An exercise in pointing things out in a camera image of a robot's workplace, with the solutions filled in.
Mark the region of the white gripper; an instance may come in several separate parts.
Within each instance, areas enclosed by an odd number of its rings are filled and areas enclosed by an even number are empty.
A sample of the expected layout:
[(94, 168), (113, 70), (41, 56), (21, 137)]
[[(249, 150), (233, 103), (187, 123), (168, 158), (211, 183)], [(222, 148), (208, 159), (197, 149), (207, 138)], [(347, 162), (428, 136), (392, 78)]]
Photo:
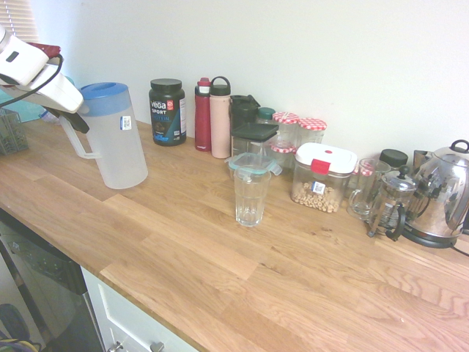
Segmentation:
[[(58, 67), (56, 65), (45, 65), (39, 74), (27, 86), (12, 85), (1, 80), (1, 89), (9, 96), (17, 98), (27, 92), (38, 88), (49, 79)], [(58, 73), (53, 80), (46, 84), (36, 93), (23, 98), (30, 103), (44, 106), (56, 118), (62, 116), (81, 133), (88, 133), (89, 126), (85, 120), (77, 113), (77, 110), (84, 102), (84, 98), (79, 90), (61, 73)]]

